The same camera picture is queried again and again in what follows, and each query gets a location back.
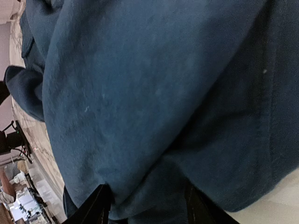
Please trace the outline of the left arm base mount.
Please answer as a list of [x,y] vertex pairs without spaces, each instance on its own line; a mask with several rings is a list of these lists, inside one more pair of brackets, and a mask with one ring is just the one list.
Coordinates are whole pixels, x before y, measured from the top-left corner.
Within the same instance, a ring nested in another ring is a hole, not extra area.
[[[14,132],[5,134],[5,131],[10,127],[14,129]],[[0,155],[9,154],[12,150],[19,151],[19,156],[23,155],[30,164],[33,163],[30,158],[32,148],[17,120],[11,121],[11,123],[0,132]]]

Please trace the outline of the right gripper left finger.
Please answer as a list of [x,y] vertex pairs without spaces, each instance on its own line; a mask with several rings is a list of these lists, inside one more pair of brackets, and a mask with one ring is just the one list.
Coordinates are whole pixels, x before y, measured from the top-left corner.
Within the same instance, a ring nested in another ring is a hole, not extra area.
[[64,188],[63,208],[67,216],[64,224],[107,224],[111,208],[111,189],[107,184],[99,185],[78,208]]

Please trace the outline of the blue t-shirt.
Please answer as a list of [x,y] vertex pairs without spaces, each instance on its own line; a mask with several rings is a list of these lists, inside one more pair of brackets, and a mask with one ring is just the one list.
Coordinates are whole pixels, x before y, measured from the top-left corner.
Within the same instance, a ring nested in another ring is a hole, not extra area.
[[6,86],[108,224],[188,223],[188,183],[238,212],[299,166],[296,0],[28,0],[21,30]]

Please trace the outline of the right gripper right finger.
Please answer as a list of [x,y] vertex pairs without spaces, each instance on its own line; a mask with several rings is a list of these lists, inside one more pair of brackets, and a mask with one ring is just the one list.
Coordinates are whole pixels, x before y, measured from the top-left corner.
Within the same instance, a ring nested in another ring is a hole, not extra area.
[[185,199],[189,224],[238,224],[191,183],[186,185]]

